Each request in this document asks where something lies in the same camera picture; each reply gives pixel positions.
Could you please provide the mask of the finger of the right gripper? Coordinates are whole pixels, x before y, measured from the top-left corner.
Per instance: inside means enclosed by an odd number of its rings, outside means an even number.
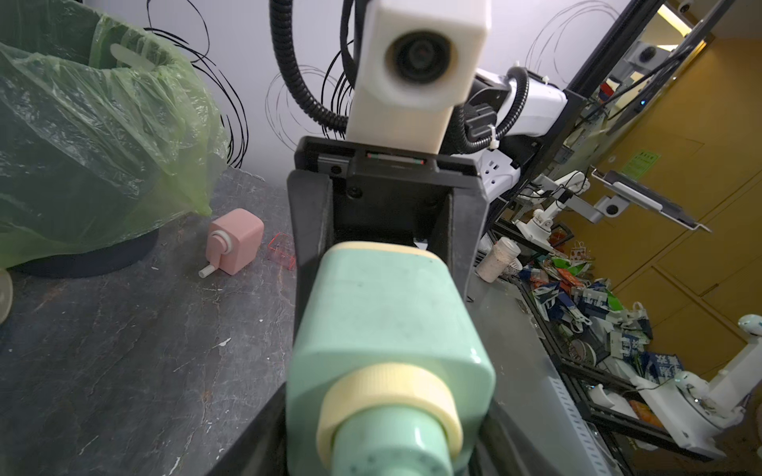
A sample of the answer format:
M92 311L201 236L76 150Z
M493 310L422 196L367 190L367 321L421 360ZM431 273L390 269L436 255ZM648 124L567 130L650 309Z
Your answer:
M483 186L453 188L444 197L428 238L428 250L444 261L463 301L488 206Z
M297 336L325 251L333 245L333 181L294 170L287 180L297 260L294 335Z

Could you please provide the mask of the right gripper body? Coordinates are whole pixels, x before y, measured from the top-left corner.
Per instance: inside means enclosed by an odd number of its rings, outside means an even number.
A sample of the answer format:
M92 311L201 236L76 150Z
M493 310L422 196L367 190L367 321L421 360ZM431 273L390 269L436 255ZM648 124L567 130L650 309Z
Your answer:
M333 244L425 240L453 188L482 186L473 160L305 137L295 170L333 181Z

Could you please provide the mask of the clear pink shavings tray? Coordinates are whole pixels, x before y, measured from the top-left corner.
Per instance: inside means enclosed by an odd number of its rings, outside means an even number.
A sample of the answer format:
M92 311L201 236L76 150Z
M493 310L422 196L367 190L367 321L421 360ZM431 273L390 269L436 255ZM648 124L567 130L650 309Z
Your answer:
M287 233L277 233L267 245L266 258L292 271L297 264L293 237Z

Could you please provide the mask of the pink pencil sharpener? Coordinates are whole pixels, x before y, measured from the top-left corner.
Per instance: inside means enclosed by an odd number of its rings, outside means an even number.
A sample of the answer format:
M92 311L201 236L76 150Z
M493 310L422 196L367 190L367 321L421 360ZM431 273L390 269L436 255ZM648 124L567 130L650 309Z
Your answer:
M214 220L208 228L206 261L198 271L202 279L221 270L234 276L251 264L261 246L264 222L243 208L236 208Z

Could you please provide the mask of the green cream pencil sharpener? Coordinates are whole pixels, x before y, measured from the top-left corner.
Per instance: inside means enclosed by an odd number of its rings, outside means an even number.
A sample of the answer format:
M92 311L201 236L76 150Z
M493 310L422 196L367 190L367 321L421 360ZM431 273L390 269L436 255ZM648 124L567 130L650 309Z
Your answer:
M286 384L293 475L462 475L495 370L448 267L410 246L321 259Z

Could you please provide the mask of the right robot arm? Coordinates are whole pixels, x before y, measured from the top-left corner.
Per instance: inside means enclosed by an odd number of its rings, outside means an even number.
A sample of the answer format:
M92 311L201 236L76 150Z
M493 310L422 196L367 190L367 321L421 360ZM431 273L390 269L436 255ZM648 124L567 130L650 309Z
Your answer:
M492 116L504 107L509 129L498 154L512 160L507 172L525 179L536 160L555 153L582 102L575 91L512 67L497 79L477 75L460 124L466 138L489 142ZM466 292L477 242L496 218L492 200L509 188L455 150L452 143L444 154L430 155L301 140L288 178L298 269L295 321L304 317L323 255L343 242L410 245L425 239L458 291Z

